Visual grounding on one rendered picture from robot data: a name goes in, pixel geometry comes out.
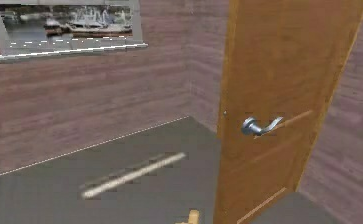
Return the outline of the grey framed harbour picture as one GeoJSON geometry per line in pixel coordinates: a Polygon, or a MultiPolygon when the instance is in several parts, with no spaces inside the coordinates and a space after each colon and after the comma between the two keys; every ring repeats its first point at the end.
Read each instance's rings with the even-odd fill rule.
{"type": "Polygon", "coordinates": [[[0,63],[147,46],[139,0],[0,0],[0,63]]]}

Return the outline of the brown wooden room door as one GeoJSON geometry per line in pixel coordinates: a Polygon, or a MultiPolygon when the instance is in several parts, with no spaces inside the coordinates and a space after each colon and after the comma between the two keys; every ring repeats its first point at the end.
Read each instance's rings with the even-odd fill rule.
{"type": "Polygon", "coordinates": [[[363,0],[229,0],[213,224],[297,190],[363,21],[363,0]],[[269,133],[244,135],[254,117],[269,133]]]}

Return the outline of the light wooden furniture piece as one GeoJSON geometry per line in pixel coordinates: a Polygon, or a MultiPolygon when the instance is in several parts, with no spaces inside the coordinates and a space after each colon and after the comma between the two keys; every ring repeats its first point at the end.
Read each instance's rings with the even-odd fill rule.
{"type": "Polygon", "coordinates": [[[188,215],[188,220],[185,222],[178,222],[176,224],[200,224],[200,212],[198,210],[191,210],[188,215]]]}

